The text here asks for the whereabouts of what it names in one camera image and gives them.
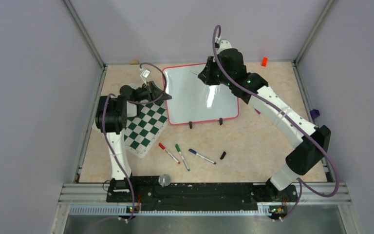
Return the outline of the pink framed whiteboard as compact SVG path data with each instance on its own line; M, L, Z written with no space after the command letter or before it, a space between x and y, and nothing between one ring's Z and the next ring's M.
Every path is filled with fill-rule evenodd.
M166 93L172 96L166 101L170 124L218 121L239 115L239 100L228 87L205 85L190 72L201 72L204 66L205 63L195 63L163 69L167 78Z

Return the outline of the black marker cap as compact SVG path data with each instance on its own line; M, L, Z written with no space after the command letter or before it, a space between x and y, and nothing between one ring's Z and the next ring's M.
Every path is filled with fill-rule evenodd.
M226 152L223 151L222 155L220 156L220 160L223 160L225 158L225 156L226 156Z

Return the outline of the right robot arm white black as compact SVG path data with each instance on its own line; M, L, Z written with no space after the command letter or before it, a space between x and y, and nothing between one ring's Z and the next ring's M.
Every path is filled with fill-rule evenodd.
M237 49L213 50L198 78L206 85L224 85L247 105L268 118L288 139L293 151L285 163L267 181L266 195L279 201L293 181L305 175L323 157L327 157L331 131L317 127L282 101L257 73L247 71L243 55Z

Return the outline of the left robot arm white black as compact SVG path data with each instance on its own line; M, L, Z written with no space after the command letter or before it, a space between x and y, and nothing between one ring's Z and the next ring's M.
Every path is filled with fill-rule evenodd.
M135 199L137 189L130 184L132 175L127 151L144 157L168 123L165 101L171 95L149 81L136 89L120 88L119 95L99 99L94 125L103 134L112 165L109 192L118 192L124 201Z

